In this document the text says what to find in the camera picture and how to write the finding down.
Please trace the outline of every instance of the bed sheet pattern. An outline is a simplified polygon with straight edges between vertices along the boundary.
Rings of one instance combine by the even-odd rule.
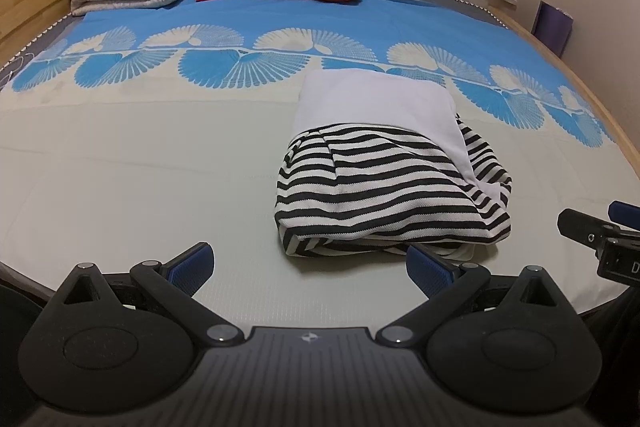
[[[191,1],[161,17],[129,18],[130,10],[121,10],[88,18],[34,60],[12,89],[31,89],[74,66],[80,87],[118,84],[171,58],[178,78],[212,89],[241,89],[287,80],[319,57],[324,69],[385,71],[454,86],[516,128],[540,129],[551,119],[589,147],[602,145],[606,134],[564,76],[522,41],[450,10],[361,0],[354,3],[366,5],[359,13],[373,17],[354,20],[352,4],[302,1],[270,12],[270,0],[254,0],[249,3],[266,5],[249,6],[250,15],[240,18],[245,0],[226,0],[231,10],[208,10]]]
[[[400,260],[286,259],[279,245],[276,176],[318,68],[447,87],[513,177],[513,232],[478,260],[542,264],[580,311],[620,292],[555,229],[566,206],[604,217],[613,199],[640,202],[603,125],[512,32],[408,0],[89,14],[0,92],[0,261],[57,287],[81,261],[121,271],[209,241],[217,268],[197,296],[242,326],[398,317],[423,299]]]

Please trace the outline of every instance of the bed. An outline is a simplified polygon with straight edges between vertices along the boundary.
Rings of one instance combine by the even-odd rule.
[[[77,263],[120,272],[207,241],[216,269],[195,297],[246,333],[377,330],[424,300],[403,258],[287,257],[273,220],[305,74],[360,68],[447,87],[513,177],[513,231],[476,262],[504,275],[542,265],[579,312],[609,301],[623,287],[556,219],[640,204],[637,152],[575,75],[497,15],[455,0],[183,0],[48,13],[44,27],[30,16],[0,41],[17,52],[0,71],[2,277],[46,297]],[[49,29],[21,49],[30,25],[30,37]]]

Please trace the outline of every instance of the fan-shaped print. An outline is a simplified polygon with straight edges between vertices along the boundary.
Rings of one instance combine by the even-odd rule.
[[[594,148],[602,145],[602,130],[590,114],[583,110],[569,112],[546,103],[543,103],[543,107],[560,127],[587,147]]]
[[[136,41],[136,35],[126,26],[118,26],[108,32],[88,37],[71,44],[63,53],[119,52],[130,49]]]
[[[467,64],[464,60],[457,58],[456,55],[449,53],[442,48],[427,46],[426,50],[431,57],[434,58],[438,67],[452,76],[477,82],[478,84],[489,84],[489,80],[476,70],[473,66]]]
[[[441,74],[430,73],[429,71],[409,69],[409,68],[391,68],[386,70],[388,74],[396,74],[398,76],[405,76],[407,78],[413,78],[414,80],[428,80],[444,86],[444,78]]]
[[[308,62],[309,58],[304,55],[249,53],[240,57],[231,69],[226,77],[226,87],[250,87],[277,82],[302,71]]]
[[[178,72],[202,87],[251,87],[284,80],[308,64],[305,55],[236,50],[187,50]]]
[[[159,66],[172,57],[175,50],[139,50],[129,55],[93,55],[76,71],[76,84],[96,87],[129,80]]]
[[[454,80],[458,89],[480,109],[520,129],[539,129],[545,117],[536,102],[524,93]]]
[[[205,48],[226,48],[242,46],[243,41],[242,35],[231,28],[213,26],[211,24],[192,24],[151,35],[138,47],[151,48],[154,46],[189,44]]]
[[[427,48],[417,42],[399,42],[386,52],[386,59],[391,64],[401,66],[418,66],[423,70],[435,71],[438,63],[431,57]]]
[[[511,70],[503,66],[491,66],[489,71],[494,82],[502,89],[527,91],[543,102],[560,103],[556,95],[524,71]]]
[[[122,54],[91,55],[76,70],[76,84],[81,87],[99,86],[102,76],[113,68],[122,58]]]
[[[560,91],[560,97],[562,98],[562,105],[567,109],[571,110],[580,110],[583,109],[588,113],[593,114],[591,107],[586,102],[583,97],[581,97],[578,93],[576,93],[573,89],[568,86],[559,86],[558,91]]]
[[[254,48],[286,52],[306,52],[315,49],[323,55],[371,62],[376,60],[374,52],[366,46],[344,35],[324,30],[303,28],[274,30],[258,37]]]
[[[613,137],[609,134],[609,131],[607,130],[606,127],[604,127],[604,124],[602,123],[602,120],[598,120],[596,118],[596,123],[598,124],[598,127],[600,127],[600,130],[602,131],[602,133],[604,134],[604,136],[606,136],[607,138],[609,138],[613,143],[615,143],[616,141],[613,139]]]
[[[53,60],[38,60],[30,62],[20,74],[16,77],[12,84],[12,89],[16,92],[26,91],[38,84],[47,82],[53,77],[68,70],[75,65],[81,57],[63,57],[54,58]]]
[[[66,48],[66,39],[60,39],[52,47],[38,54],[35,60],[51,60],[52,58],[58,57],[58,55],[60,55],[65,48]]]
[[[340,60],[339,58],[322,58],[322,68],[323,70],[367,70],[367,71],[378,71],[379,73],[384,73],[385,70],[376,66],[375,64],[370,64],[368,62],[352,62],[350,60]]]

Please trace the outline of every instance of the blue cloth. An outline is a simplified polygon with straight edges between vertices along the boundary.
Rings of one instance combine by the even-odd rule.
[[[560,71],[515,33],[416,0],[182,0],[91,12],[30,62],[12,89],[59,74],[110,89],[150,70],[206,89],[269,89],[313,68],[436,82],[505,124],[548,130],[555,121],[589,147],[607,136]]]

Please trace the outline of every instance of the blue gripper pad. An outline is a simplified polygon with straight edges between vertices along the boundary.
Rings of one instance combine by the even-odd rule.
[[[164,265],[164,277],[188,296],[193,296],[213,273],[213,249],[198,243]]]
[[[609,205],[609,219],[623,227],[640,230],[640,208],[632,204],[614,201]]]
[[[430,299],[460,276],[457,267],[419,247],[409,247],[407,250],[406,272]]]

